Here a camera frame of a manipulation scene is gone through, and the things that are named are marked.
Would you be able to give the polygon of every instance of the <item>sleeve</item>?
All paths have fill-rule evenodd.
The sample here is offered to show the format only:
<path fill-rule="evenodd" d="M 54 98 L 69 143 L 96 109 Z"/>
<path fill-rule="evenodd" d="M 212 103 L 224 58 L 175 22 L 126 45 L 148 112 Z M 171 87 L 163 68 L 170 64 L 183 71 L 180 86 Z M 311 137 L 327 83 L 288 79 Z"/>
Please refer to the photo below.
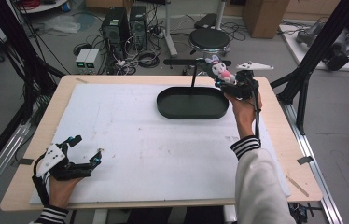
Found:
<path fill-rule="evenodd" d="M 256 136 L 247 136 L 230 148 L 239 160 L 235 186 L 238 223 L 294 224 L 271 154 L 260 148 Z"/>
<path fill-rule="evenodd" d="M 64 219 L 66 218 L 68 210 L 55 207 L 52 205 L 47 205 L 44 207 L 43 211 L 40 214 L 38 220 L 36 220 L 35 224 L 64 224 Z"/>

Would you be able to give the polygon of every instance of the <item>stool seat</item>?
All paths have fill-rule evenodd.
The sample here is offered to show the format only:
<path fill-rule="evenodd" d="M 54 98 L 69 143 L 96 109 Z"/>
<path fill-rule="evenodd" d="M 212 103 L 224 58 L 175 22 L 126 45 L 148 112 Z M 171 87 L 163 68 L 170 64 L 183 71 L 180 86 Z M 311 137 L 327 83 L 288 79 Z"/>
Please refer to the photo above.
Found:
<path fill-rule="evenodd" d="M 230 38 L 222 31 L 201 28 L 189 34 L 189 43 L 200 51 L 219 52 L 228 47 Z"/>

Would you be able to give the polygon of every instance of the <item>human hand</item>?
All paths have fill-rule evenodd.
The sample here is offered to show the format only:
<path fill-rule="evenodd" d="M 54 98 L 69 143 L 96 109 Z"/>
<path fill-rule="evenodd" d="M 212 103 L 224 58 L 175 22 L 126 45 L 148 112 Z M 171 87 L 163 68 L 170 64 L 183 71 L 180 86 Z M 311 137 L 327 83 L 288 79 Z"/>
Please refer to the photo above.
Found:
<path fill-rule="evenodd" d="M 235 115 L 236 125 L 240 138 L 253 135 L 252 124 L 256 118 L 254 108 L 254 98 L 245 101 L 238 100 L 235 97 L 224 93 L 224 96 L 232 103 L 233 114 Z M 261 96 L 258 94 L 258 107 L 262 108 Z"/>
<path fill-rule="evenodd" d="M 76 184 L 83 178 L 59 181 L 49 176 L 49 204 L 65 209 Z"/>

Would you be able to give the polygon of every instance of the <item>round black stool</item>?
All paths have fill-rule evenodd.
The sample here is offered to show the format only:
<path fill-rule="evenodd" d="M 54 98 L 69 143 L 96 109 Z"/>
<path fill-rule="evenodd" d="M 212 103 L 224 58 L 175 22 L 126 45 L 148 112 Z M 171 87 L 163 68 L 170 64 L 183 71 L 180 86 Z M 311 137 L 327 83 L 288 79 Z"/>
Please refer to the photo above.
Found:
<path fill-rule="evenodd" d="M 203 53 L 228 52 L 230 37 L 216 29 L 201 28 L 189 34 L 189 44 Z"/>

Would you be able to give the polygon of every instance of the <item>floor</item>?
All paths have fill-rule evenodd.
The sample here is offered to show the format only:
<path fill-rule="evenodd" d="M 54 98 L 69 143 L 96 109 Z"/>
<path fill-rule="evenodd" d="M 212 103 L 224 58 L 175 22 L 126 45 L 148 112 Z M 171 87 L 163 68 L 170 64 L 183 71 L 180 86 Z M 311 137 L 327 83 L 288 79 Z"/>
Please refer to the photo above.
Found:
<path fill-rule="evenodd" d="M 76 12 L 83 12 L 82 7 L 75 8 L 66 15 L 72 15 Z M 63 13 L 60 10 L 51 10 L 34 15 L 31 20 L 35 27 L 42 27 L 41 22 L 56 15 L 63 15 Z M 98 29 L 101 25 L 99 20 L 88 14 L 77 14 L 75 17 L 83 23 L 81 30 L 76 34 L 64 34 L 54 31 L 40 33 L 47 46 L 71 74 L 78 73 L 75 64 L 76 56 L 73 54 L 74 47 L 85 41 L 91 42 L 93 40 L 92 35 L 99 34 Z M 200 15 L 192 15 L 191 17 L 198 20 Z M 241 18 L 225 17 L 223 22 L 235 22 L 243 25 Z M 181 35 L 192 31 L 193 23 L 194 21 L 187 16 L 171 19 L 172 26 L 177 27 L 172 38 L 179 54 L 178 58 L 193 59 L 202 56 L 199 53 L 190 55 L 191 48 L 188 46 L 188 38 Z M 256 76 L 266 77 L 269 81 L 275 81 L 297 67 L 296 61 L 280 35 L 273 39 L 256 39 L 249 37 L 244 29 L 241 30 L 241 33 L 235 34 L 235 37 L 240 40 L 244 39 L 244 41 L 236 39 L 231 41 L 230 52 L 226 55 L 226 60 L 232 61 L 233 64 L 248 61 L 272 64 L 275 67 L 274 70 L 255 73 Z M 159 56 L 161 60 L 159 66 L 153 69 L 138 67 L 134 76 L 182 75 L 183 66 L 173 66 L 171 68 L 163 64 L 162 61 L 169 58 L 169 51 L 164 41 L 160 42 L 160 46 L 162 52 Z M 49 64 L 64 71 L 45 47 L 43 47 L 43 54 Z M 234 65 L 230 66 L 229 70 L 233 74 L 236 73 Z M 16 76 L 9 62 L 0 63 L 0 133 L 21 106 L 21 89 L 21 79 Z M 278 87 L 274 91 L 279 93 L 282 89 L 283 87 Z M 296 97 L 294 100 L 295 108 L 297 108 L 297 102 Z M 308 91 L 305 132 L 314 151 L 315 159 L 338 206 L 342 220 L 344 223 L 349 223 L 349 72 L 314 71 Z M 25 150 L 25 147 L 20 150 L 19 156 Z M 0 176 L 0 202 L 15 171 L 16 166 L 9 165 Z M 319 206 L 319 203 L 313 203 L 312 206 Z M 34 220 L 38 214 L 38 211 L 6 213 L 0 210 L 0 223 L 28 223 Z M 181 223 L 184 214 L 185 208 L 176 208 L 171 214 L 170 222 Z M 126 211 L 110 211 L 109 223 L 123 222 L 126 220 L 126 216 Z M 324 213 L 321 211 L 314 211 L 314 217 L 308 213 L 308 217 L 308 223 L 327 223 Z M 75 223 L 91 223 L 92 218 L 92 210 L 78 211 Z"/>

